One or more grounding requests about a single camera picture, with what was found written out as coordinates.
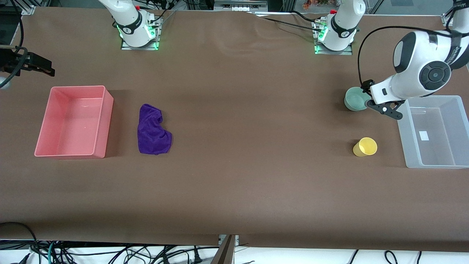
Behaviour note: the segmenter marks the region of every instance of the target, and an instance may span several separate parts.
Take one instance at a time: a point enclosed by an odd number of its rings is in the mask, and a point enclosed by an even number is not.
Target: teal cable
[[[49,250],[47,251],[47,260],[49,261],[49,264],[52,264],[51,254],[52,254],[52,247],[54,246],[54,243],[55,241],[52,241],[51,245],[49,246]]]

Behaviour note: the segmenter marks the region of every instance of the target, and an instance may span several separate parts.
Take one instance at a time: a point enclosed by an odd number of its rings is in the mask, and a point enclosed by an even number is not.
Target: green cup
[[[364,93],[360,87],[352,87],[345,93],[345,106],[351,111],[361,111],[366,109],[366,101],[371,97]]]

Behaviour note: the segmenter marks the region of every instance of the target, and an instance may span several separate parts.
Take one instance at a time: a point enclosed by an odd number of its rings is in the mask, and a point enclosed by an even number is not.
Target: metal leg
[[[210,264],[232,264],[233,254],[235,253],[235,245],[236,236],[226,236]]]

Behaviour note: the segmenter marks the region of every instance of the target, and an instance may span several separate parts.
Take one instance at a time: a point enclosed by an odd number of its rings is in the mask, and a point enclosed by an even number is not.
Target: purple cloth
[[[149,104],[142,105],[137,127],[140,153],[158,155],[169,151],[173,136],[161,127],[161,122],[163,116],[158,108]]]

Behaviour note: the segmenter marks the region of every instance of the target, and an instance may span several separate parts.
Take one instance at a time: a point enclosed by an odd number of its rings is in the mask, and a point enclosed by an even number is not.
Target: yellow cup
[[[373,155],[378,150],[378,145],[371,138],[362,138],[353,147],[353,154],[358,157]]]

